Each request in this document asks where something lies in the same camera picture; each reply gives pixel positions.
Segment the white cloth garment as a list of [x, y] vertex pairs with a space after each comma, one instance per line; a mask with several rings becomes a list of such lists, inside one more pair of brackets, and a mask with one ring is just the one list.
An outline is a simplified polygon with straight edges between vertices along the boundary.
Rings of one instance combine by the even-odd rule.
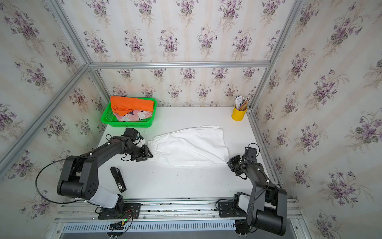
[[164, 166], [192, 168], [219, 166], [229, 159], [223, 129], [204, 125], [154, 137], [148, 142], [152, 161]]

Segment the pink shark print shorts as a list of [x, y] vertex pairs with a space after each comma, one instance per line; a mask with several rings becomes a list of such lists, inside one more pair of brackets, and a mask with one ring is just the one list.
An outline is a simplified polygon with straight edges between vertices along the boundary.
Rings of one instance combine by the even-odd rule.
[[153, 112], [151, 111], [141, 111], [141, 110], [133, 110], [123, 116], [119, 115], [118, 113], [113, 113], [114, 116], [117, 118], [120, 122], [137, 122], [142, 121], [145, 119], [148, 119], [152, 117]]

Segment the orange shorts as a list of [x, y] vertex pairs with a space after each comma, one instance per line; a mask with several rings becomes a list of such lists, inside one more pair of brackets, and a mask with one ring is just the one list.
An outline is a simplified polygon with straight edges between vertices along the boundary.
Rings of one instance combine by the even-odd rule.
[[134, 110], [149, 111], [154, 110], [154, 102], [151, 100], [111, 96], [110, 105], [112, 112], [119, 116], [124, 116], [131, 113]]

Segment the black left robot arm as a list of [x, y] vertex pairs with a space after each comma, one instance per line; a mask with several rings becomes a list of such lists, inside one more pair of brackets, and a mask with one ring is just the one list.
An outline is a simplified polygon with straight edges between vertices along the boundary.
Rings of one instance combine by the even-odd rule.
[[44, 169], [58, 163], [53, 161], [41, 169], [35, 179], [35, 189], [38, 195], [47, 202], [66, 205], [84, 201], [104, 209], [117, 212], [124, 211], [124, 200], [120, 194], [115, 194], [99, 185], [98, 169], [117, 154], [130, 155], [131, 161], [146, 161], [153, 157], [146, 144], [140, 145], [143, 137], [138, 130], [126, 128], [120, 136], [112, 136], [98, 148], [79, 156], [71, 155], [61, 159], [63, 163], [57, 184], [57, 194], [73, 199], [68, 202], [56, 202], [48, 199], [38, 188], [38, 178]]

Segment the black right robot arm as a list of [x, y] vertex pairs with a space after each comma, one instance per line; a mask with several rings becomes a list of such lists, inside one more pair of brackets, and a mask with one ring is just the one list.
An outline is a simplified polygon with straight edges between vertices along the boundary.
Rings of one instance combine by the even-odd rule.
[[233, 196], [232, 213], [245, 217], [236, 225], [237, 234], [250, 234], [263, 230], [284, 236], [287, 229], [287, 192], [276, 186], [258, 162], [260, 149], [257, 143], [245, 147], [242, 156], [232, 157], [227, 165], [235, 176], [250, 180], [251, 193], [237, 192]]

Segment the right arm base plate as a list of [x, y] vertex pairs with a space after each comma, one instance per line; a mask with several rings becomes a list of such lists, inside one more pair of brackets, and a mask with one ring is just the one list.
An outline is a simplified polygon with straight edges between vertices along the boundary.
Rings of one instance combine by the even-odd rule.
[[221, 198], [215, 202], [220, 218], [244, 218], [251, 195], [237, 192], [231, 199]]

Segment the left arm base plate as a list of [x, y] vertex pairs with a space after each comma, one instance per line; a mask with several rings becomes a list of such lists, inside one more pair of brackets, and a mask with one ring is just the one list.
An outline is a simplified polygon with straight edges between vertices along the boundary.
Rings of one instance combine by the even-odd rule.
[[124, 220], [138, 219], [141, 203], [125, 203], [123, 209], [107, 209], [102, 208], [98, 214], [99, 220]]

